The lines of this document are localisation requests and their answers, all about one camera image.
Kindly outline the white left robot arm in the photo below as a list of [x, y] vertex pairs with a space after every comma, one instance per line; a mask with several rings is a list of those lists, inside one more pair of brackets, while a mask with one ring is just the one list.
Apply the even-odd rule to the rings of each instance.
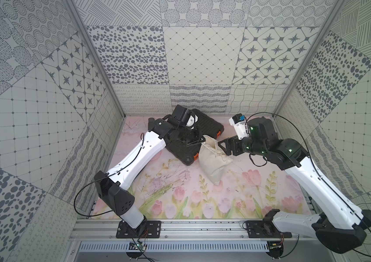
[[117, 165], [107, 172], [98, 171], [94, 184], [100, 199], [127, 225], [140, 233], [146, 227], [146, 217], [134, 205], [135, 197], [128, 192], [142, 169], [166, 146], [180, 141], [186, 145], [202, 142], [196, 113], [177, 105], [172, 114], [162, 119], [148, 120], [148, 131], [141, 141]]

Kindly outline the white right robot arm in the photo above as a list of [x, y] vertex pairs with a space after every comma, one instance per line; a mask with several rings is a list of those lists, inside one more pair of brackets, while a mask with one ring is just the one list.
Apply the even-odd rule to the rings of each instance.
[[371, 232], [371, 210], [349, 200], [317, 167], [306, 147], [294, 139], [280, 139], [272, 120], [265, 117], [236, 114], [229, 123], [236, 135], [218, 143], [228, 156], [263, 157], [297, 181], [322, 210], [308, 216], [272, 209], [263, 219], [266, 224], [282, 233], [315, 238], [338, 254], [363, 245]]

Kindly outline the beige cloth soil bag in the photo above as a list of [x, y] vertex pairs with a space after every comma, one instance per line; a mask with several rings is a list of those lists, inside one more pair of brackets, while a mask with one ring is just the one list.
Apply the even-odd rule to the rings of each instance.
[[211, 183], [218, 186], [225, 168], [232, 158], [218, 146], [218, 141], [208, 135], [203, 135], [205, 142], [201, 144], [198, 154], [200, 167]]

